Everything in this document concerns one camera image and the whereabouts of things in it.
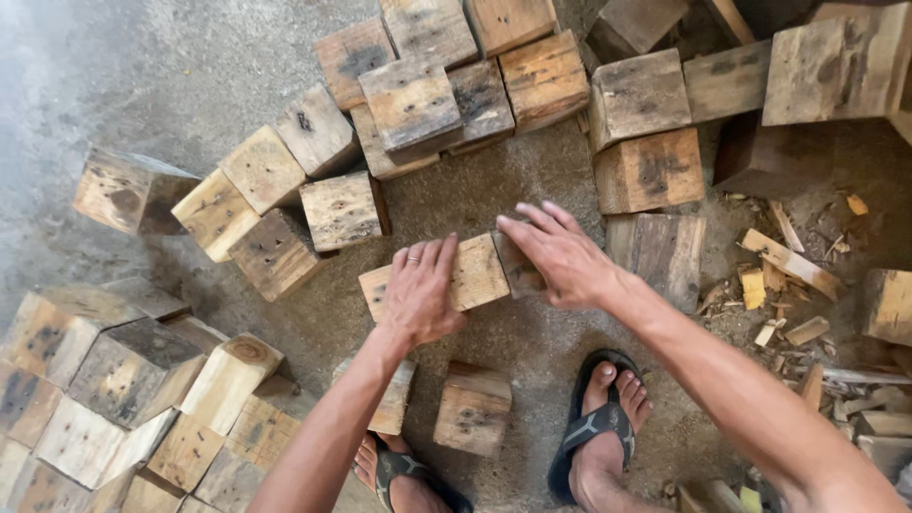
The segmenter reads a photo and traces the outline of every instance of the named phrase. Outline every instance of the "wood cube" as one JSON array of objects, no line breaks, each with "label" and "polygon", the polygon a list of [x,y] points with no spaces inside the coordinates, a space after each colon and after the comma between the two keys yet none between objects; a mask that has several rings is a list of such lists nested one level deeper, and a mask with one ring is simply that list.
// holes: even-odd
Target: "wood cube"
[{"label": "wood cube", "polygon": [[690,10],[687,0],[608,0],[586,43],[608,64],[649,53]]},{"label": "wood cube", "polygon": [[503,88],[497,59],[484,60],[447,74],[462,115],[462,138],[449,149],[460,155],[504,141],[516,123]]},{"label": "wood cube", "polygon": [[297,190],[307,179],[301,164],[269,126],[222,159],[219,169],[259,215],[278,206],[295,206]]},{"label": "wood cube", "polygon": [[163,324],[142,319],[98,336],[67,392],[134,429],[179,405],[206,357]]},{"label": "wood cube", "polygon": [[722,130],[715,187],[783,200],[832,180],[835,138],[813,125],[764,127],[761,114],[742,114]]},{"label": "wood cube", "polygon": [[122,298],[88,285],[29,292],[0,346],[0,358],[65,391],[100,332],[143,317]]},{"label": "wood cube", "polygon": [[697,129],[624,141],[593,159],[602,214],[630,214],[703,199]]},{"label": "wood cube", "polygon": [[466,0],[465,13],[482,58],[491,58],[547,36],[557,25],[551,0]]},{"label": "wood cube", "polygon": [[512,403],[510,378],[506,374],[451,361],[443,382],[434,442],[496,457],[510,422]]},{"label": "wood cube", "polygon": [[[386,311],[385,296],[392,266],[375,269],[358,277],[368,301],[370,315],[376,322]],[[491,234],[462,241],[453,264],[450,303],[458,311],[473,309],[510,295]]]},{"label": "wood cube", "polygon": [[570,30],[498,59],[513,104],[516,135],[569,119],[589,103],[586,68]]},{"label": "wood cube", "polygon": [[125,234],[176,236],[186,232],[171,215],[200,179],[144,155],[92,148],[73,208]]},{"label": "wood cube", "polygon": [[460,0],[380,0],[380,8],[402,60],[450,69],[478,57]]},{"label": "wood cube", "polygon": [[358,77],[396,60],[379,17],[349,26],[314,43],[329,92],[341,110],[364,103]]},{"label": "wood cube", "polygon": [[620,141],[690,124],[677,48],[607,64],[592,77],[589,146],[593,154]]},{"label": "wood cube", "polygon": [[317,253],[389,235],[383,192],[367,171],[308,183],[301,200]]},{"label": "wood cube", "polygon": [[763,108],[772,41],[737,47],[684,63],[694,123]]},{"label": "wood cube", "polygon": [[605,251],[621,268],[646,280],[676,309],[691,314],[700,297],[705,233],[706,219],[701,217],[611,215],[606,218]]}]

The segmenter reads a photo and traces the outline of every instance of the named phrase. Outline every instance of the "reclaimed wood block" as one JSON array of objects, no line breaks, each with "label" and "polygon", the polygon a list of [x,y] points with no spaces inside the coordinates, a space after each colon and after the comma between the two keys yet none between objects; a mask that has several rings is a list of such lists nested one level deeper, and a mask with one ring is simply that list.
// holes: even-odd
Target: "reclaimed wood block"
[{"label": "reclaimed wood block", "polygon": [[620,141],[685,127],[691,122],[678,50],[606,64],[592,77],[592,154]]},{"label": "reclaimed wood block", "polygon": [[695,313],[700,298],[700,255],[706,219],[635,214],[606,218],[605,251],[621,268],[642,277],[676,309]]},{"label": "reclaimed wood block", "polygon": [[228,434],[247,397],[271,376],[285,356],[250,333],[215,348],[181,411],[222,436]]},{"label": "reclaimed wood block", "polygon": [[598,207],[627,214],[703,199],[697,129],[624,141],[596,155]]},{"label": "reclaimed wood block", "polygon": [[548,36],[557,25],[551,0],[466,0],[465,13],[482,58],[491,58]]},{"label": "reclaimed wood block", "polygon": [[569,119],[589,103],[586,68],[570,30],[501,54],[498,60],[516,135]]},{"label": "reclaimed wood block", "polygon": [[450,147],[450,154],[474,152],[513,135],[516,123],[496,59],[454,69],[447,76],[463,124],[462,138]]},{"label": "reclaimed wood block", "polygon": [[0,358],[65,391],[100,332],[143,317],[122,298],[89,285],[29,292],[0,346]]},{"label": "reclaimed wood block", "polygon": [[684,63],[694,123],[763,108],[772,41],[737,47]]},{"label": "reclaimed wood block", "polygon": [[459,0],[380,0],[380,8],[400,59],[450,69],[478,57]]},{"label": "reclaimed wood block", "polygon": [[125,234],[186,233],[171,209],[200,179],[134,153],[89,150],[73,208]]},{"label": "reclaimed wood block", "polygon": [[317,253],[389,235],[380,183],[367,171],[307,183],[301,201]]},{"label": "reclaimed wood block", "polygon": [[586,43],[608,64],[649,53],[690,10],[687,0],[608,0]]},{"label": "reclaimed wood block", "polygon": [[358,77],[396,60],[387,29],[379,17],[319,39],[314,43],[314,53],[329,92],[341,110],[364,103]]},{"label": "reclaimed wood block", "polygon": [[222,159],[219,169],[259,215],[278,206],[295,206],[297,190],[307,179],[301,164],[269,126]]},{"label": "reclaimed wood block", "polygon": [[434,442],[496,457],[510,421],[512,403],[510,378],[506,374],[451,361],[443,382]]},{"label": "reclaimed wood block", "polygon": [[[368,301],[370,315],[380,322],[386,310],[384,301],[392,266],[382,267],[358,277]],[[450,285],[450,302],[458,311],[473,309],[510,295],[491,234],[462,241],[457,249]]]},{"label": "reclaimed wood block", "polygon": [[45,432],[47,421],[60,403],[63,392],[53,383],[0,361],[0,434],[34,447]]}]

